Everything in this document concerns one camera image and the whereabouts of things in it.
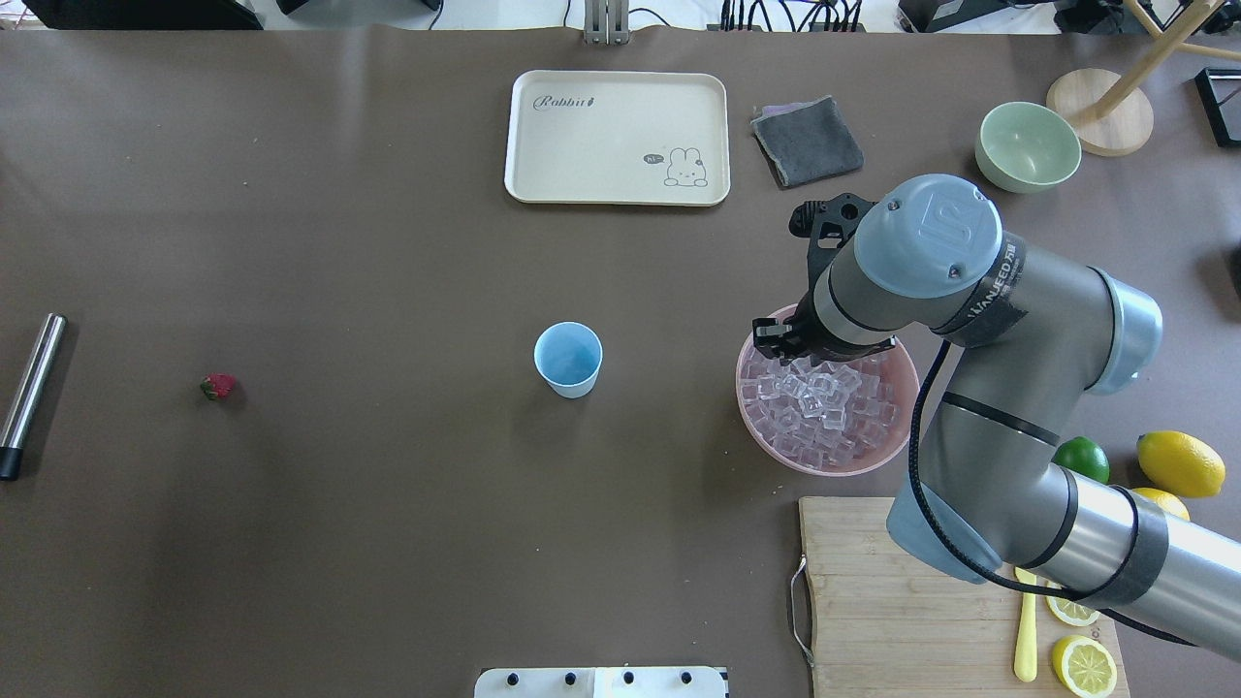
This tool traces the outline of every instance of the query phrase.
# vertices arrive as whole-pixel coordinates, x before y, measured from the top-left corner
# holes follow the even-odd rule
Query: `white tray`
[[[726,114],[709,75],[530,71],[513,83],[504,185],[527,202],[714,206]]]

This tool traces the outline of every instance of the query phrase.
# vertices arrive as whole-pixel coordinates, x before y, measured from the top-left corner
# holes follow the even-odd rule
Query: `whole lemon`
[[[1107,462],[1103,447],[1085,436],[1061,443],[1051,462],[1103,484],[1112,477],[1112,466]]]
[[[1150,499],[1159,508],[1168,512],[1174,517],[1180,517],[1189,520],[1189,509],[1185,508],[1185,503],[1176,498],[1172,492],[1164,492],[1163,489],[1155,489],[1154,487],[1134,487],[1133,492],[1140,494],[1147,499]]]
[[[1152,431],[1139,436],[1138,466],[1150,482],[1178,497],[1214,497],[1224,486],[1220,455],[1179,431]]]

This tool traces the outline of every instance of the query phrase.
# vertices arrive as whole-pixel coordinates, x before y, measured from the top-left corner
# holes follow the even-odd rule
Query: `metal cylinder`
[[[9,416],[4,421],[4,430],[0,431],[0,479],[17,479],[21,467],[21,448],[26,441],[26,432],[38,406],[38,399],[47,383],[47,375],[52,370],[52,361],[56,359],[56,350],[61,344],[61,335],[65,334],[66,320],[55,313],[47,315],[43,329],[38,333],[35,348],[30,353],[26,363],[26,371],[17,385],[17,395],[14,397]]]

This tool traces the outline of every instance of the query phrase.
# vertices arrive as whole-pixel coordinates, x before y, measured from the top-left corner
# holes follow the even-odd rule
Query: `lemon slice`
[[[1116,662],[1106,647],[1085,635],[1061,637],[1051,648],[1051,668],[1080,698],[1103,698],[1116,689]]]
[[[1047,586],[1061,589],[1061,586],[1054,581],[1049,581]],[[1073,627],[1085,627],[1098,620],[1098,611],[1087,609],[1081,604],[1073,604],[1067,599],[1047,596],[1047,607],[1051,609],[1051,615]]]

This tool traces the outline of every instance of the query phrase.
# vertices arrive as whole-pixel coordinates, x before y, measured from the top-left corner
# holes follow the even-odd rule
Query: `metal handle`
[[[43,392],[43,384],[47,383],[47,374],[52,370],[52,361],[56,359],[56,349],[61,344],[61,335],[65,334],[65,317],[55,313],[47,315],[43,329],[38,333],[35,349],[30,353],[26,363],[26,373],[17,385],[17,395],[14,397],[12,407],[9,409],[9,417],[4,421],[4,431],[0,431],[0,479],[17,479],[21,469],[21,447],[26,441],[26,432],[30,422],[35,417],[35,407],[38,406],[38,397]]]
[[[805,663],[809,664],[810,668],[813,669],[814,652],[810,652],[810,648],[805,646],[805,642],[802,642],[802,636],[797,633],[797,605],[793,602],[793,599],[797,597],[797,594],[794,592],[794,587],[797,586],[797,578],[802,576],[804,573],[805,573],[805,554],[803,553],[802,561],[798,563],[797,565],[797,571],[794,571],[793,576],[789,578],[788,580],[788,622],[789,626],[793,628],[793,640],[797,640],[797,646],[802,648],[802,655],[805,655]]]

